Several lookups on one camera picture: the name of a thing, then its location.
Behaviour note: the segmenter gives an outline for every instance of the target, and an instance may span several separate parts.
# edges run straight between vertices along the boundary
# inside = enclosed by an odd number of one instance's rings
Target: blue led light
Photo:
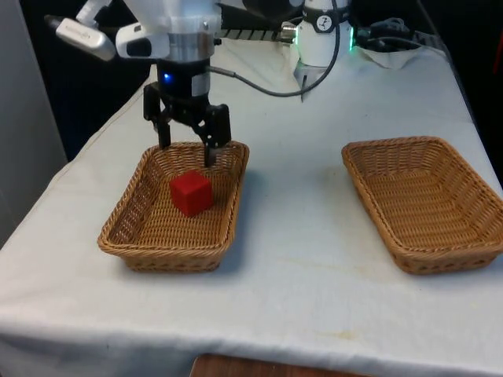
[[[173,77],[167,73],[164,74],[164,82],[169,84],[173,80]]]

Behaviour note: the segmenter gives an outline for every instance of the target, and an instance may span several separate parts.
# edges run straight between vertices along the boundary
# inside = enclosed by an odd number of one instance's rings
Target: white table
[[[229,42],[213,62],[295,88],[270,44]],[[403,273],[340,157],[349,141],[436,135],[501,195],[449,65],[425,50],[392,71],[354,51],[302,105],[212,79],[212,102],[229,105],[233,137],[251,149],[220,269],[138,274],[96,245],[156,143],[139,91],[0,252],[2,375],[185,377],[206,352],[377,376],[503,375],[503,258],[467,273]]]

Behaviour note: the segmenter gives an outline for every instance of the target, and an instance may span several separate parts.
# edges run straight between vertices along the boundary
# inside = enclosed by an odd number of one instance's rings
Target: empty wicker basket
[[[503,251],[503,202],[444,140],[351,143],[343,161],[404,271],[476,269]]]
[[[211,168],[201,143],[152,147],[98,238],[103,251],[135,271],[203,272],[216,269],[234,239],[248,147],[232,142]],[[169,181],[188,170],[209,178],[214,206],[187,218],[171,202]]]

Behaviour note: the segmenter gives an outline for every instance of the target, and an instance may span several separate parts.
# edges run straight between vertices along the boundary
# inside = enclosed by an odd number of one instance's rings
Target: gray wall
[[[0,0],[0,246],[64,165],[17,0]]]

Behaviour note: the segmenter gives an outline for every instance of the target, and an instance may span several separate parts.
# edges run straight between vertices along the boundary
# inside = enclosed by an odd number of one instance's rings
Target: wooden floor
[[[190,377],[362,377],[351,373],[294,367],[233,357],[204,355],[196,359]]]

